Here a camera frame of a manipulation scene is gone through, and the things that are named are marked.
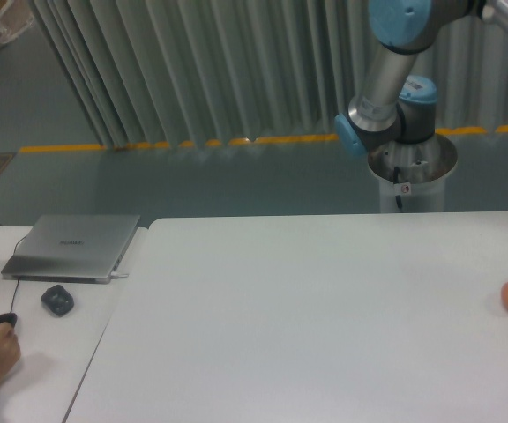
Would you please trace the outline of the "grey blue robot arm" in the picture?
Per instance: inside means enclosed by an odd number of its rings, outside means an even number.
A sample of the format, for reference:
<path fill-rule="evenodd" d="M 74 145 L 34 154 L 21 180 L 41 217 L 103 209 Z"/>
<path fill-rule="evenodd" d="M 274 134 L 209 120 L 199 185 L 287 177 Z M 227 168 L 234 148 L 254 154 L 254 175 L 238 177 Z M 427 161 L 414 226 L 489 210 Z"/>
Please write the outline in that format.
<path fill-rule="evenodd" d="M 380 47 L 347 111 L 335 117 L 343 146 L 364 155 L 402 136 L 407 125 L 397 103 L 416 57 L 441 28 L 478 16 L 508 33 L 508 1 L 370 1 L 370 27 Z"/>

